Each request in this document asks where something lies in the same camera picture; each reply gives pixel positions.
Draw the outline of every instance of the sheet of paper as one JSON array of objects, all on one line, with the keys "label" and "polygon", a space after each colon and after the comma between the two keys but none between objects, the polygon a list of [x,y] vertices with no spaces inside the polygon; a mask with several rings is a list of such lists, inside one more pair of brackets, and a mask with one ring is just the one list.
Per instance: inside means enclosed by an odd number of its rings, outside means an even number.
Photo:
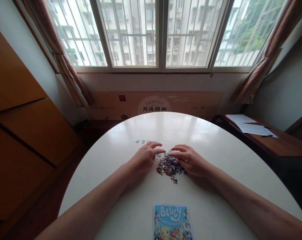
[{"label": "sheet of paper", "polygon": [[237,125],[243,133],[257,134],[262,136],[272,135],[273,137],[277,138],[277,136],[274,133],[272,133],[264,126],[246,124],[246,123],[238,123]]},{"label": "sheet of paper", "polygon": [[243,115],[243,114],[236,114],[236,115],[226,115],[227,118],[231,119],[233,122],[237,123],[251,123],[256,122],[255,120]]}]

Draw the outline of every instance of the wooden wardrobe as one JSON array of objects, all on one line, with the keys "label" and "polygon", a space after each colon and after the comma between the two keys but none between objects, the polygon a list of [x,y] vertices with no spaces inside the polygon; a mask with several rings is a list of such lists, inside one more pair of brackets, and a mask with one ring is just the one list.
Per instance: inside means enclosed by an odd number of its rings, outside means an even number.
[{"label": "wooden wardrobe", "polygon": [[0,33],[0,235],[27,210],[25,202],[80,144]]}]

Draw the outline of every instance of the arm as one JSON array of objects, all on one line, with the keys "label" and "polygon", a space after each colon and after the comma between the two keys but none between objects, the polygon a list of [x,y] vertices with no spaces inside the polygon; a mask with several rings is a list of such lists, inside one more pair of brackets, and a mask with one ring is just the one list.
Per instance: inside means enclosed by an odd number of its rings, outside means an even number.
[{"label": "arm", "polygon": [[206,177],[259,239],[302,239],[302,221],[204,160],[190,146],[180,144],[174,150],[178,152],[169,155],[177,157],[190,174]]},{"label": "arm", "polygon": [[136,174],[154,164],[156,154],[164,153],[157,142],[148,142],[100,185],[80,199],[48,226],[36,239],[93,239],[117,199]]}]

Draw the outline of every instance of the hand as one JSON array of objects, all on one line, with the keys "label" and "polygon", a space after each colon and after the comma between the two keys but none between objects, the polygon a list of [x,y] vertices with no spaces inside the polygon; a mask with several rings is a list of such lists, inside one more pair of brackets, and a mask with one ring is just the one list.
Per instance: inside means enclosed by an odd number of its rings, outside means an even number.
[{"label": "hand", "polygon": [[140,174],[149,170],[154,164],[155,155],[165,153],[165,150],[155,148],[157,146],[161,147],[162,144],[158,142],[148,142],[128,161],[136,173]]},{"label": "hand", "polygon": [[177,157],[180,165],[184,169],[197,177],[205,177],[207,174],[208,167],[211,165],[204,158],[202,158],[193,148],[185,144],[175,145],[171,149],[169,155],[172,157]]}]

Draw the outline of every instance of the poster board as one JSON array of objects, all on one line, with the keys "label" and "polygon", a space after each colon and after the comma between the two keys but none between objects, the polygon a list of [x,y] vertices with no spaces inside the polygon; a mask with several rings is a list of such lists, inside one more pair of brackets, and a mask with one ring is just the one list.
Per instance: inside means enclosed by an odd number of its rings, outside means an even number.
[{"label": "poster board", "polygon": [[92,120],[125,120],[150,112],[179,112],[210,121],[223,92],[90,92]]}]

